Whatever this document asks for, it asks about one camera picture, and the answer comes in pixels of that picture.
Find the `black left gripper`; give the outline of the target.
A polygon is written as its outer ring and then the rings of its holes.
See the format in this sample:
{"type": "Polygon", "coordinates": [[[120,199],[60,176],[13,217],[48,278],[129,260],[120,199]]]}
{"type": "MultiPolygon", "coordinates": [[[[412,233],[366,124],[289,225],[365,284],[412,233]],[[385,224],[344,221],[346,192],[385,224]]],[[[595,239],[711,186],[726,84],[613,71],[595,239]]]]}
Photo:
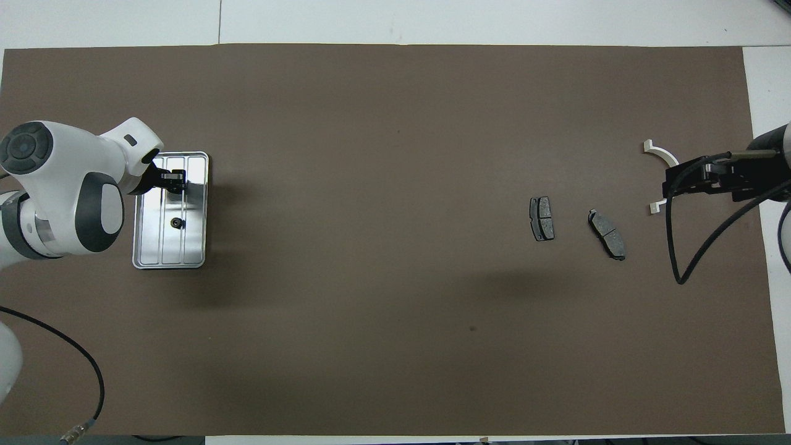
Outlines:
{"type": "Polygon", "coordinates": [[[173,194],[183,193],[187,186],[186,170],[158,168],[153,163],[155,156],[156,154],[146,154],[141,159],[146,170],[138,181],[138,194],[143,195],[154,188],[164,189],[173,194]]]}

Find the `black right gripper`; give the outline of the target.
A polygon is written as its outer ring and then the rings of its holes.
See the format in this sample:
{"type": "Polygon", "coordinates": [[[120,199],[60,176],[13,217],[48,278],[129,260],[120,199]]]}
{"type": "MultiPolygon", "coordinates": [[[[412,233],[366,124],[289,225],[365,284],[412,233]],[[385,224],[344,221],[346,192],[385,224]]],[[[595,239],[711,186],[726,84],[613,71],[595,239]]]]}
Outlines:
{"type": "Polygon", "coordinates": [[[679,176],[679,194],[729,194],[751,200],[787,181],[787,160],[779,149],[735,150],[700,156],[664,170],[662,197],[679,176]]]}

